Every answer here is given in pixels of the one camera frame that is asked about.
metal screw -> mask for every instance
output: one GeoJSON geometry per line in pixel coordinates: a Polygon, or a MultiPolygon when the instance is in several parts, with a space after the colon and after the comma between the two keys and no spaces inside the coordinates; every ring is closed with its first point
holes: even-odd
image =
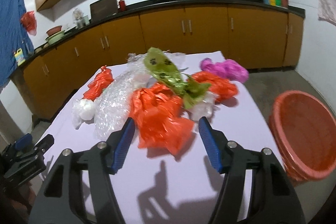
{"type": "Polygon", "coordinates": [[[69,148],[64,149],[64,150],[62,151],[62,155],[63,155],[63,156],[69,156],[70,154],[71,154],[71,150],[70,150],[69,148]]]}
{"type": "Polygon", "coordinates": [[[271,155],[272,154],[272,150],[270,150],[269,148],[264,148],[262,151],[264,152],[265,155],[271,155]]]}
{"type": "Polygon", "coordinates": [[[105,142],[99,142],[98,144],[97,144],[97,147],[99,148],[99,149],[103,149],[103,148],[105,148],[107,146],[107,144],[105,143],[105,142]]]}
{"type": "Polygon", "coordinates": [[[230,148],[236,148],[237,147],[237,143],[234,141],[229,141],[227,142],[227,146],[230,148]]]}

white table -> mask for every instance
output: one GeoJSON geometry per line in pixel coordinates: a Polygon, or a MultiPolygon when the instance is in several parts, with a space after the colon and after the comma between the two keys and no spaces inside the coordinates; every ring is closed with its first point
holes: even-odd
{"type": "MultiPolygon", "coordinates": [[[[221,52],[187,55],[184,73],[192,74],[199,69],[202,59],[214,62],[224,60],[221,52]]],[[[110,67],[113,76],[121,74],[126,65],[110,67]]],[[[269,147],[281,161],[272,134],[245,86],[235,82],[239,94],[225,105],[219,105],[212,119],[214,129],[225,133],[228,140],[235,140],[246,149],[261,151],[269,147]]],[[[95,125],[82,124],[75,130],[71,122],[74,99],[81,99],[87,90],[85,84],[73,96],[56,117],[45,134],[55,138],[55,144],[46,152],[45,163],[49,170],[65,148],[74,152],[90,149],[100,140],[94,137],[95,125]]],[[[164,150],[138,149],[138,139],[130,146],[124,166],[110,176],[115,196],[127,224],[145,223],[208,223],[221,188],[223,176],[211,167],[198,132],[189,149],[175,159],[164,150]]],[[[244,196],[238,220],[246,218],[251,194],[252,172],[246,173],[244,196]]],[[[85,207],[94,215],[87,171],[83,172],[85,207]]]]}

bottle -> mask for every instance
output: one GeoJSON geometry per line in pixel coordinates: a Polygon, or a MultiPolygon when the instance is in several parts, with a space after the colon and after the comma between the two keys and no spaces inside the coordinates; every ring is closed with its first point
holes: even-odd
{"type": "Polygon", "coordinates": [[[119,0],[119,6],[120,6],[120,11],[124,12],[126,11],[126,3],[124,0],[119,0]]]}

countertop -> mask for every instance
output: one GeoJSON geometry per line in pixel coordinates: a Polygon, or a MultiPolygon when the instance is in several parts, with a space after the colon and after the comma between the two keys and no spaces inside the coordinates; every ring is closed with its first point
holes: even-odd
{"type": "Polygon", "coordinates": [[[75,35],[88,30],[90,28],[93,28],[95,26],[98,26],[100,24],[103,24],[105,22],[121,18],[127,15],[131,15],[134,13],[139,13],[147,10],[157,9],[157,8],[164,8],[169,6],[175,6],[175,5],[189,5],[189,4],[242,4],[242,5],[252,5],[257,7],[262,7],[270,10],[276,10],[283,13],[293,13],[295,15],[298,15],[300,17],[305,18],[305,10],[293,6],[289,6],[287,8],[278,7],[278,6],[271,6],[264,4],[262,0],[146,0],[138,3],[134,3],[131,5],[127,5],[127,11],[120,12],[115,15],[111,15],[108,17],[105,17],[99,21],[91,22],[89,25],[81,28],[81,29],[75,29],[74,31],[66,34],[64,37],[62,37],[59,41],[54,43],[53,45],[48,46],[47,48],[42,49],[40,52],[35,53],[31,57],[29,57],[26,62],[18,66],[18,68],[24,68],[26,65],[28,65],[32,60],[34,60],[37,56],[59,46],[60,44],[66,42],[70,38],[74,37],[75,35]]]}

gray floor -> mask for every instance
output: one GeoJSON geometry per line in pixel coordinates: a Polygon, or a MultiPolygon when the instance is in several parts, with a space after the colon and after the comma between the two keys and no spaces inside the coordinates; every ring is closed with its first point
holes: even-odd
{"type": "MultiPolygon", "coordinates": [[[[251,73],[245,85],[266,121],[271,114],[275,98],[286,90],[307,92],[328,106],[322,96],[294,70],[251,73]]],[[[336,171],[324,180],[307,182],[295,188],[307,223],[320,210],[335,184],[336,171]]]]}

